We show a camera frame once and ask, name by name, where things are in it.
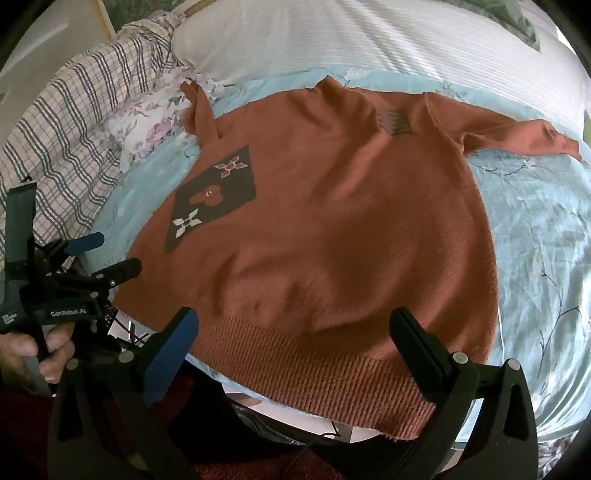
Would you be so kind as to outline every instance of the person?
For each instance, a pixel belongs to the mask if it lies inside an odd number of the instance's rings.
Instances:
[[[74,323],[64,323],[47,335],[50,356],[39,363],[39,370],[48,383],[60,382],[67,361],[74,355],[73,331]],[[36,354],[37,344],[32,337],[20,332],[0,335],[0,372],[7,388],[33,392],[30,376],[21,357]]]

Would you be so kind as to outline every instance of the ribbed hem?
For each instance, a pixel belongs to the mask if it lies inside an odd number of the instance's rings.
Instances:
[[[158,302],[120,295],[115,303],[137,321],[162,329],[181,306],[195,309],[199,337],[191,354],[233,381],[271,400],[339,423],[375,429],[395,439],[415,439],[434,406],[425,402],[402,359],[350,356],[245,320],[216,315],[196,301]]]

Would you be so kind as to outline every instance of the plaid fabric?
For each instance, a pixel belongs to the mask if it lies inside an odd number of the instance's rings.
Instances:
[[[23,114],[0,153],[0,269],[7,193],[27,176],[38,182],[37,242],[91,229],[121,174],[119,153],[109,148],[100,125],[178,65],[170,44],[181,20],[157,12],[126,25],[114,43],[64,65]]]

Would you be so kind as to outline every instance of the floral pillow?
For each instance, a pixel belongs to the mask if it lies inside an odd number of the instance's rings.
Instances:
[[[179,67],[162,75],[155,90],[123,104],[107,117],[103,128],[113,147],[121,150],[121,171],[142,163],[156,145],[183,129],[183,112],[191,102],[181,92],[186,80],[195,80],[213,103],[224,93],[224,86],[205,79],[189,67]]]

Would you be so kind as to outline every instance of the light blue bed sheet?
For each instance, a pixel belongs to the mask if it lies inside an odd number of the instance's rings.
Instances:
[[[213,111],[217,117],[276,92],[313,87],[328,75],[349,87],[432,91],[517,120],[543,118],[531,108],[488,92],[419,75],[345,67],[241,83],[227,89]],[[591,150],[574,132],[554,126],[579,140],[583,158],[591,161]],[[198,156],[194,138],[170,138],[121,178],[93,227],[105,234],[105,245],[81,259],[89,271],[125,258],[153,211]],[[591,408],[590,168],[568,155],[521,157],[491,150],[471,155],[468,162],[489,216],[498,265],[501,298],[489,363],[500,365],[508,358],[521,362],[538,440],[558,439],[576,431]],[[240,387],[191,360],[217,380]],[[478,410],[479,405],[474,405],[458,442],[467,441]]]

